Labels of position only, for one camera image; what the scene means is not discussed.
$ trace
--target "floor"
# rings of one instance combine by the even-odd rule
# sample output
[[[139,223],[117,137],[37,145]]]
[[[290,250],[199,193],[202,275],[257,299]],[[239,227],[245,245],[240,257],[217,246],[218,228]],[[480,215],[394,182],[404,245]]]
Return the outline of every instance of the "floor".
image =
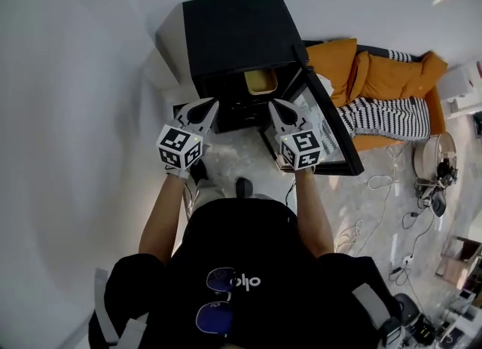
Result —
[[[430,231],[417,242],[413,262],[409,265],[412,269],[410,283],[423,310],[432,319],[437,319],[448,298],[454,293],[453,287],[434,276],[447,235],[455,233],[467,236],[471,221],[482,208],[482,142],[474,137],[470,117],[463,116],[448,121],[447,129],[456,141],[460,179],[447,190],[448,207],[442,221],[434,219]],[[255,193],[285,201],[294,176],[277,169],[254,128],[217,135],[211,133],[208,142],[211,147],[204,156],[208,173],[228,197],[234,196],[236,178],[244,176],[253,181]],[[395,155],[402,149],[402,145],[393,147]],[[400,183],[398,196],[395,196],[395,189],[387,197],[388,188],[371,191],[367,187],[371,176],[393,174],[392,159],[387,155],[386,148],[361,153],[365,171],[360,176],[316,177],[334,237],[337,238],[343,230],[354,226],[358,219],[363,219],[360,239],[352,247],[350,255],[371,256],[392,293],[405,292],[412,298],[413,290],[408,281],[398,286],[389,281],[388,276],[392,270],[391,260],[394,259],[397,265],[404,256],[411,254],[416,236],[432,222],[432,213],[425,211],[412,228],[404,230],[401,227],[401,217],[406,212],[417,210],[413,190],[416,178],[412,165],[413,150],[413,144],[404,148],[396,163],[395,179]],[[371,186],[377,184],[384,185],[386,180],[374,180]],[[382,219],[385,200],[383,223],[363,247]],[[294,192],[288,197],[288,205],[295,210]],[[394,248],[392,242],[395,234],[397,241]],[[399,283],[403,282],[404,278],[401,277]]]

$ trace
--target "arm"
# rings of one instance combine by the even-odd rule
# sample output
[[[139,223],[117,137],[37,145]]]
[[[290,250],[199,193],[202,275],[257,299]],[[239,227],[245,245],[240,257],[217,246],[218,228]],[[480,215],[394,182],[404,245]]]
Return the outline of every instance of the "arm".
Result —
[[[316,257],[334,252],[334,241],[330,223],[311,168],[298,170],[296,176],[296,198],[298,208],[298,233],[307,249]]]
[[[139,253],[152,254],[165,265],[174,249],[184,184],[183,179],[167,175],[139,244]]]

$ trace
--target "orange sofa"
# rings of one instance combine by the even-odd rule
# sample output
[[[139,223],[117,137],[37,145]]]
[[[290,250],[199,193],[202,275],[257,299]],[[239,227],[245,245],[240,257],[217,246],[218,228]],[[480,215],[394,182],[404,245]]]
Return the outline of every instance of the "orange sofa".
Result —
[[[431,136],[445,132],[444,115],[435,85],[446,72],[447,64],[433,52],[419,58],[357,45],[354,38],[311,45],[308,41],[307,51],[309,66],[331,81],[334,89],[331,101],[336,107],[346,105],[358,96],[423,98],[429,107]],[[398,143],[400,141],[383,136],[358,135],[353,139],[359,152]]]

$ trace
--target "striped blanket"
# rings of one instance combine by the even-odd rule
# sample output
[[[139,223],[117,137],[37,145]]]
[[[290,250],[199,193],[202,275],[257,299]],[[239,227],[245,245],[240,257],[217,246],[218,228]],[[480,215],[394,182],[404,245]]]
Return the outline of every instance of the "striped blanket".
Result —
[[[337,108],[351,137],[378,135],[394,140],[430,136],[429,109],[423,99],[368,99],[359,97]]]

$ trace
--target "black t-shirt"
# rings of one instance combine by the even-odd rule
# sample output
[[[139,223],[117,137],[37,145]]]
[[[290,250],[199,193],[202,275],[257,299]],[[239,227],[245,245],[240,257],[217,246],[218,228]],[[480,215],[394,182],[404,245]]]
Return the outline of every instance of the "black t-shirt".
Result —
[[[223,276],[232,271],[230,291],[215,291],[227,289]],[[362,283],[400,317],[371,258],[315,259],[280,202],[221,199],[196,210],[167,266],[148,254],[121,259],[105,308],[119,336],[129,318],[149,312],[141,348],[376,347],[378,332],[352,294]],[[89,340],[107,347],[95,314]]]

